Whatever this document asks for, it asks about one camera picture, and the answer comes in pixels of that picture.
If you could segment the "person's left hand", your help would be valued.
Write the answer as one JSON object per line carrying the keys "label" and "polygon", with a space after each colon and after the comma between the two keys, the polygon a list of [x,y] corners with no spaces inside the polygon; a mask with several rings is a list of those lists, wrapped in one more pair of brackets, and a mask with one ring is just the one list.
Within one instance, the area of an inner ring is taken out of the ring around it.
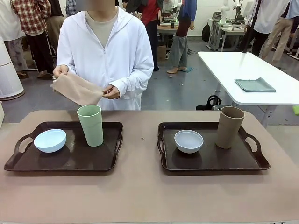
{"label": "person's left hand", "polygon": [[103,97],[107,99],[118,99],[120,97],[120,92],[115,86],[109,84],[103,90]]}

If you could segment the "person's right hand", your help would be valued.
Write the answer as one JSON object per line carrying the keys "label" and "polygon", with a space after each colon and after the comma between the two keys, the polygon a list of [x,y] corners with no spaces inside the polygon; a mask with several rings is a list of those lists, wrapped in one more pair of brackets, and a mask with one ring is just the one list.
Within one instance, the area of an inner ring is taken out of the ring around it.
{"label": "person's right hand", "polygon": [[60,75],[67,75],[69,71],[69,68],[67,65],[58,65],[53,70],[54,78],[58,78]]}

